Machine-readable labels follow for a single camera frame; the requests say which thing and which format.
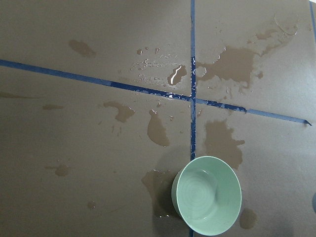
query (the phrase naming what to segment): light green bowl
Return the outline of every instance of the light green bowl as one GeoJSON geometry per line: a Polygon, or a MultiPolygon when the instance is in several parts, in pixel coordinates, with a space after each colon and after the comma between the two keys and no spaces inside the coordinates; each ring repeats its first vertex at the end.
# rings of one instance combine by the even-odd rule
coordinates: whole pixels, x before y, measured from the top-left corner
{"type": "Polygon", "coordinates": [[[195,232],[214,236],[228,230],[241,206],[241,189],[234,171],[216,157],[199,157],[175,177],[172,202],[195,232]]]}

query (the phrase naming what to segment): water droplet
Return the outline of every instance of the water droplet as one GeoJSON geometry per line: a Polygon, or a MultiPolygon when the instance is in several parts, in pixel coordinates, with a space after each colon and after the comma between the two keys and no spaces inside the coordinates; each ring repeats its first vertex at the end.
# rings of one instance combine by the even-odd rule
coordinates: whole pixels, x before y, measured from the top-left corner
{"type": "Polygon", "coordinates": [[[89,209],[95,209],[95,201],[90,201],[90,202],[88,202],[88,204],[87,204],[87,207],[89,208],[89,209]]]}
{"type": "Polygon", "coordinates": [[[187,74],[186,66],[180,65],[173,69],[173,73],[168,77],[168,83],[175,85],[181,81],[181,78],[187,74]]]}

